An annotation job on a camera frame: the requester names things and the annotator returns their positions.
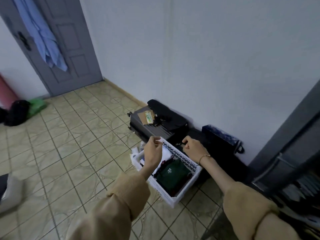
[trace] hand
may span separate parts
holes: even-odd
[[[190,136],[186,136],[182,140],[182,142],[187,142],[187,144],[183,148],[183,151],[188,155],[188,157],[192,161],[196,163],[199,163],[199,160],[203,155],[209,155],[207,149],[204,148],[200,141],[192,139]]]
[[[151,136],[148,143],[144,146],[144,167],[155,170],[162,158],[162,142],[159,136]]]

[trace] gold bracelet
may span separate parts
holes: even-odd
[[[202,158],[204,158],[204,157],[211,157],[210,155],[208,155],[208,154],[204,154],[202,157],[200,157],[200,160],[199,160],[199,162],[198,162],[198,166],[200,165],[200,161],[201,161],[201,159]]]

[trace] gray door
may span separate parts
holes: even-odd
[[[98,60],[79,0],[34,0],[68,65],[66,72],[50,68],[41,58],[12,0],[1,0],[0,14],[52,96],[102,80]],[[19,39],[26,38],[31,50]]]

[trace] baseboard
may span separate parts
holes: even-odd
[[[128,93],[127,91],[123,90],[122,88],[119,88],[117,85],[115,85],[113,82],[109,81],[108,79],[106,79],[105,77],[103,77],[103,79],[114,89],[118,90],[119,92],[123,93],[125,96],[127,96],[128,98],[130,98],[132,101],[136,102],[139,106],[141,107],[145,107],[147,106],[146,103],[138,100],[136,97],[132,96],[130,93]]]

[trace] beige jacket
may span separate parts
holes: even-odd
[[[128,240],[131,222],[149,196],[148,185],[140,174],[122,173],[69,239]],[[239,240],[299,239],[294,229],[277,217],[278,209],[272,201],[240,182],[234,182],[227,191],[223,209]]]

